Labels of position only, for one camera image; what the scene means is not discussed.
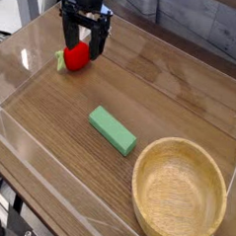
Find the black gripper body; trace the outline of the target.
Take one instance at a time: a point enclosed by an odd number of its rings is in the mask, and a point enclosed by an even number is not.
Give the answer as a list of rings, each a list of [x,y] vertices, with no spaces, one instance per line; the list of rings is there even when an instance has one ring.
[[[60,14],[64,30],[76,29],[78,26],[92,30],[98,26],[105,33],[110,30],[110,20],[113,16],[113,12],[103,0],[62,0]]]

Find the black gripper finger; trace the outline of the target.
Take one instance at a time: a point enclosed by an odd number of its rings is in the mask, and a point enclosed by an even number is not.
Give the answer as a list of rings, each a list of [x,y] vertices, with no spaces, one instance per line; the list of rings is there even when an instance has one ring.
[[[94,61],[104,51],[106,38],[109,35],[109,26],[95,25],[91,31],[91,39],[89,42],[90,60]]]
[[[65,43],[69,49],[72,49],[79,42],[79,27],[76,23],[72,21],[72,19],[66,13],[62,15],[62,18]]]

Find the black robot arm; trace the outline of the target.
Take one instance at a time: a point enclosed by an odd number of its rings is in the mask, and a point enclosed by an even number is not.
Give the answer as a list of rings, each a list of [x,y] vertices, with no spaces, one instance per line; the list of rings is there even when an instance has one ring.
[[[60,16],[68,48],[77,46],[79,28],[84,27],[91,32],[90,59],[95,60],[103,53],[113,16],[113,12],[105,6],[104,0],[61,0]]]

